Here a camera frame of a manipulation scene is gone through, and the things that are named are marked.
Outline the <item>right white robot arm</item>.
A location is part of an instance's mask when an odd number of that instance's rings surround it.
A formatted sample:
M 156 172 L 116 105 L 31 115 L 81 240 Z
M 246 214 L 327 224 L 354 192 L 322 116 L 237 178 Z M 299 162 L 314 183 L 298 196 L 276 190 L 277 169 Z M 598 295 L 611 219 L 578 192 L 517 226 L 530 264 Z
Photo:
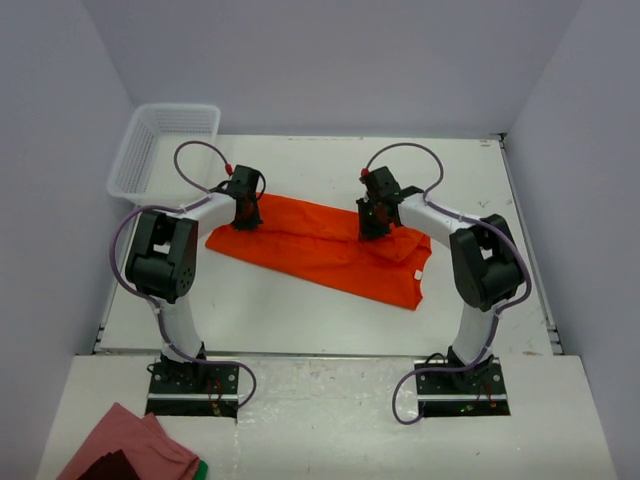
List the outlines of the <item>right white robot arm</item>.
M 415 186 L 400 187 L 386 167 L 363 169 L 360 181 L 365 186 L 364 197 L 357 201 L 362 240 L 384 238 L 394 227 L 406 227 L 449 249 L 454 284 L 464 305 L 446 364 L 430 374 L 446 376 L 456 392 L 471 391 L 493 358 L 501 310 L 521 284 L 530 283 L 506 220 L 440 206 Z

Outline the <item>orange t shirt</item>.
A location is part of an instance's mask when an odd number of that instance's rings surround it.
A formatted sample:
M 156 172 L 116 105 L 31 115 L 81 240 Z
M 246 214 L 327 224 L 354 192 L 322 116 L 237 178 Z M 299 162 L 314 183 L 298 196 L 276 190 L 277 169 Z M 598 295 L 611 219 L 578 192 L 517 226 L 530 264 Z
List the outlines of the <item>orange t shirt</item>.
M 205 246 L 392 306 L 415 310 L 422 301 L 421 276 L 432 254 L 427 235 L 394 227 L 388 236 L 365 241 L 355 212 L 272 194 L 262 197 L 259 207 L 258 228 L 221 226 Z

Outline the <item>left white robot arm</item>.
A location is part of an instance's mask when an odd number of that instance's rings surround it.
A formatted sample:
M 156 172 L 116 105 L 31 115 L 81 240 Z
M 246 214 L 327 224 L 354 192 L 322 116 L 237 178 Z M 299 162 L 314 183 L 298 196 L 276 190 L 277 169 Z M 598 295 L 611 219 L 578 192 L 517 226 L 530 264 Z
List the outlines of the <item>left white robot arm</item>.
M 258 202 L 265 189 L 260 171 L 239 165 L 230 179 L 193 204 L 141 207 L 127 218 L 137 223 L 125 269 L 113 266 L 114 276 L 151 306 L 163 342 L 162 356 L 177 363 L 172 380 L 187 393 L 206 385 L 205 365 L 210 363 L 188 298 L 196 278 L 199 239 L 221 226 L 256 229 L 262 223 Z

